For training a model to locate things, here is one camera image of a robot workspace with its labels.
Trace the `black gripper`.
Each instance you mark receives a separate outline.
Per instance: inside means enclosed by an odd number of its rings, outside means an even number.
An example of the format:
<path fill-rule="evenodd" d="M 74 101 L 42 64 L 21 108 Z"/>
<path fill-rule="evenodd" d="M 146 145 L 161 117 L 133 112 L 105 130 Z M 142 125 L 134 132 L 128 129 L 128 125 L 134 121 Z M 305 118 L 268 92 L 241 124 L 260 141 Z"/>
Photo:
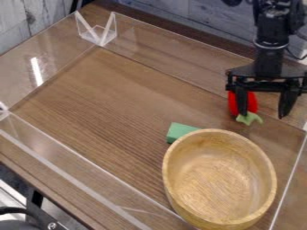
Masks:
<path fill-rule="evenodd" d="M 280 93 L 277 103 L 277 117 L 282 119 L 289 115 L 297 101 L 298 93 L 307 93 L 307 68 L 298 69 L 286 64 L 281 67 L 278 75 L 258 75 L 253 71 L 253 64 L 238 66 L 225 72 L 225 90 L 236 94 L 237 111 L 245 116 L 248 111 L 248 91 Z M 289 88 L 289 82 L 297 86 Z"/>

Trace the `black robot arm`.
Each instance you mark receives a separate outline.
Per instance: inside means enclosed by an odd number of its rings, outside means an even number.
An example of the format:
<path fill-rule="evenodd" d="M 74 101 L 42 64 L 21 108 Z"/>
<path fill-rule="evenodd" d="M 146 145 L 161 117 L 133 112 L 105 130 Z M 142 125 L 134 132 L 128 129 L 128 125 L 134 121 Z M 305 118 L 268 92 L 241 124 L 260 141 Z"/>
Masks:
<path fill-rule="evenodd" d="M 225 90 L 234 94 L 237 119 L 253 114 L 249 93 L 278 93 L 280 119 L 289 115 L 298 96 L 307 93 L 307 70 L 282 63 L 289 37 L 304 25 L 304 15 L 301 0 L 253 0 L 254 59 L 225 72 Z"/>

